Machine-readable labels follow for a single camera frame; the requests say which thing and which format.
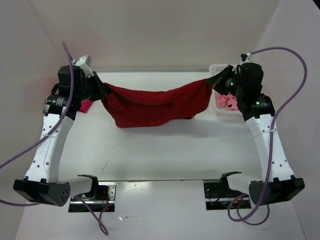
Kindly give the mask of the magenta t shirt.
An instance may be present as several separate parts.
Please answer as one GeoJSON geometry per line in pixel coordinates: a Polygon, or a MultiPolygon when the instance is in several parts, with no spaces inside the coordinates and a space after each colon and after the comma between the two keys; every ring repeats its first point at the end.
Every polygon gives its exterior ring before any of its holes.
{"type": "Polygon", "coordinates": [[[92,106],[92,104],[93,104],[93,102],[92,102],[91,100],[85,100],[85,101],[83,101],[83,102],[81,103],[81,107],[80,107],[80,109],[78,110],[78,112],[86,114],[86,113],[89,111],[89,109],[90,109],[90,107],[92,106]]]}

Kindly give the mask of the dark red t shirt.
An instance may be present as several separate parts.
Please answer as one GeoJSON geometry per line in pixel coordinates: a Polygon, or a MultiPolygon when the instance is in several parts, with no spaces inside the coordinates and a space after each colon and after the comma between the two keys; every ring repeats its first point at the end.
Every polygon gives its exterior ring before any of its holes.
{"type": "Polygon", "coordinates": [[[119,128],[157,127],[192,119],[208,108],[213,90],[204,79],[167,91],[104,85],[110,93],[101,102],[119,128]]]}

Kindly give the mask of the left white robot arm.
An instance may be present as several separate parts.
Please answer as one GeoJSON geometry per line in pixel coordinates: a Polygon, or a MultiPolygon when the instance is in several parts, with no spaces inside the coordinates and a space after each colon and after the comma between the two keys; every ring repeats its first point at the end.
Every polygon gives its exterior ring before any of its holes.
{"type": "Polygon", "coordinates": [[[24,178],[15,180],[13,189],[32,204],[62,207],[68,198],[84,195],[94,200],[100,195],[102,188],[96,176],[81,174],[73,180],[60,182],[59,166],[82,102],[101,100],[111,91],[85,64],[62,66],[58,80],[44,103],[42,142],[24,178]]]}

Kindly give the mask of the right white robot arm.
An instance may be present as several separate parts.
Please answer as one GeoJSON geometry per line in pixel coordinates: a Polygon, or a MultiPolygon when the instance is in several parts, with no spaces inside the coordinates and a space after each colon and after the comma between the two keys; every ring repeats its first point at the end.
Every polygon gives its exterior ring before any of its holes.
{"type": "Polygon", "coordinates": [[[239,171],[224,173],[219,191],[225,197],[239,191],[248,195],[256,206],[290,201],[305,188],[304,180],[296,177],[285,155],[273,102],[262,93],[263,76],[259,64],[247,62],[227,65],[205,81],[216,93],[235,97],[237,108],[253,136],[261,166],[259,178],[239,171]]]}

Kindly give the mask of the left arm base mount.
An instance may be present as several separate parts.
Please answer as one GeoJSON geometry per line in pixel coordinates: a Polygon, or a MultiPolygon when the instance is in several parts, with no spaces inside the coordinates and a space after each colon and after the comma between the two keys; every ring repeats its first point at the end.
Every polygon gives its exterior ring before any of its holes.
{"type": "MultiPolygon", "coordinates": [[[[101,212],[104,208],[105,212],[112,213],[115,211],[116,189],[117,183],[111,181],[99,181],[99,188],[95,196],[89,194],[80,194],[78,197],[83,200],[94,213],[101,212]]],[[[89,210],[82,203],[72,197],[69,202],[69,213],[88,213],[89,210]]]]}

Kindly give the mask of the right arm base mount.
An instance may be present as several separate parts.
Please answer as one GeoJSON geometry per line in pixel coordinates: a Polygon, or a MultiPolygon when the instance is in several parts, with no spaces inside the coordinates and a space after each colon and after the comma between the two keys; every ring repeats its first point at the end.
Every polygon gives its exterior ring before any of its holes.
{"type": "Polygon", "coordinates": [[[205,207],[207,211],[227,210],[229,204],[242,192],[232,190],[225,194],[219,180],[203,181],[205,207]]]}

